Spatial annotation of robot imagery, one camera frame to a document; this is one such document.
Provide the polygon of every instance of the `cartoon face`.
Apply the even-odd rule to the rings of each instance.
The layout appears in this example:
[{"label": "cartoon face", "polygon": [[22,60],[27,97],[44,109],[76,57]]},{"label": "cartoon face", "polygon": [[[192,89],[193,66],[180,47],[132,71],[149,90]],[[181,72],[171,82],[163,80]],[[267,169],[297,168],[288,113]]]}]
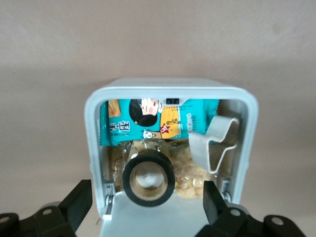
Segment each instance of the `cartoon face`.
[{"label": "cartoon face", "polygon": [[142,99],[141,109],[143,115],[153,115],[158,113],[159,102],[157,99],[145,98]]},{"label": "cartoon face", "polygon": [[150,131],[144,130],[144,131],[143,131],[143,138],[144,138],[144,139],[151,139],[151,138],[153,138],[153,133],[150,132]]}]

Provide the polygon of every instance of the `white plastic container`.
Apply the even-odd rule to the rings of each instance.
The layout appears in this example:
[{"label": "white plastic container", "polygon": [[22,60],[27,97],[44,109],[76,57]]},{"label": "white plastic container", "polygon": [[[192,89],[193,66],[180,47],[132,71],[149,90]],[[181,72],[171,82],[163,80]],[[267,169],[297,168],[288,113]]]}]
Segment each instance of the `white plastic container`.
[{"label": "white plastic container", "polygon": [[98,213],[103,219],[101,237],[192,237],[207,224],[202,199],[184,199],[175,193],[164,204],[142,207],[123,192],[115,192],[109,173],[107,147],[99,145],[100,106],[112,99],[166,98],[220,99],[220,115],[240,121],[233,169],[224,188],[232,203],[239,203],[258,117],[255,97],[244,89],[210,79],[124,78],[95,91],[85,105],[85,125]]}]

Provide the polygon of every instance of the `teal snack package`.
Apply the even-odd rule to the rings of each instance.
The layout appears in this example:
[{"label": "teal snack package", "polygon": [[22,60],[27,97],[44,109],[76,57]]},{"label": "teal snack package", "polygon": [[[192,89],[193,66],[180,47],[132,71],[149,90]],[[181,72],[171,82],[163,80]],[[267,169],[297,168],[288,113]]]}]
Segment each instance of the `teal snack package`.
[{"label": "teal snack package", "polygon": [[181,106],[157,99],[118,99],[100,108],[100,145],[141,139],[188,138],[190,132],[205,134],[217,114],[219,100],[191,99]]}]

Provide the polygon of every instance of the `cartoon character black hair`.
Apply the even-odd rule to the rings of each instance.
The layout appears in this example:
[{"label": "cartoon character black hair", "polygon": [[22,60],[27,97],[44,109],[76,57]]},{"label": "cartoon character black hair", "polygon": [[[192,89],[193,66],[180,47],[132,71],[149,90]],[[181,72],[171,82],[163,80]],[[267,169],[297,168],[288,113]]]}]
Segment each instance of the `cartoon character black hair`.
[{"label": "cartoon character black hair", "polygon": [[157,122],[157,115],[143,115],[141,108],[142,100],[130,100],[129,115],[131,119],[142,127],[153,126]]}]

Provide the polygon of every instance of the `black tape roll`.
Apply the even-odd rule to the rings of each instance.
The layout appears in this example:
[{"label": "black tape roll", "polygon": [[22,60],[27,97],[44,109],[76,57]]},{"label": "black tape roll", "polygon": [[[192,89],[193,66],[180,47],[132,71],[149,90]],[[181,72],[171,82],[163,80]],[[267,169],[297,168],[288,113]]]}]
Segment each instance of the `black tape roll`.
[{"label": "black tape roll", "polygon": [[[143,187],[137,181],[137,172],[142,168],[159,170],[163,181],[159,186]],[[173,193],[175,177],[171,161],[163,153],[145,150],[131,159],[123,172],[123,187],[126,195],[140,206],[158,206],[166,202]]]}]

